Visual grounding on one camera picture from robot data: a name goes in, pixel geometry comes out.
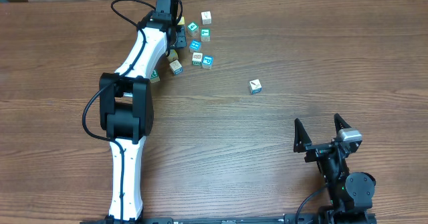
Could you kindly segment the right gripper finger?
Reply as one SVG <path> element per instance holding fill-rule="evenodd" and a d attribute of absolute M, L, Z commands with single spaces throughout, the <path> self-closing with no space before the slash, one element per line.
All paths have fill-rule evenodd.
<path fill-rule="evenodd" d="M 339 113 L 335 113 L 334 115 L 334 124 L 336 132 L 339 132 L 345 128 L 351 128 L 351 126 L 339 115 Z"/>
<path fill-rule="evenodd" d="M 294 130 L 294 152 L 306 152 L 312 141 L 299 118 L 294 120 Z"/>

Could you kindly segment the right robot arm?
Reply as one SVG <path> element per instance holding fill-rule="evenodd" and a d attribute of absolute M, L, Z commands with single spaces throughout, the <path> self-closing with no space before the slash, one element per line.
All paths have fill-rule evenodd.
<path fill-rule="evenodd" d="M 350 172 L 346 158 L 355 153 L 362 143 L 362 134 L 351 127 L 336 113 L 334 115 L 336 136 L 324 144 L 312 144 L 299 119 L 294 120 L 294 152 L 305 153 L 306 162 L 315 162 L 324 179 L 324 186 L 306 197 L 298 207 L 294 222 L 302 220 L 304 205 L 327 190 L 330 205 L 318 209 L 317 214 L 306 219 L 307 223 L 376 223 L 372 208 L 376 180 L 365 172 Z"/>

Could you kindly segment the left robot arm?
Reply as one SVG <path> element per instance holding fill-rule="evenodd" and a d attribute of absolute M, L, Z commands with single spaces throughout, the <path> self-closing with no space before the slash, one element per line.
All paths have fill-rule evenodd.
<path fill-rule="evenodd" d="M 185 35 L 178 29 L 181 0 L 157 0 L 136 24 L 136 41 L 125 62 L 99 82 L 100 125 L 113 159 L 112 201 L 105 223 L 140 223 L 142 151 L 154 121 L 150 77 L 158 61 Z"/>

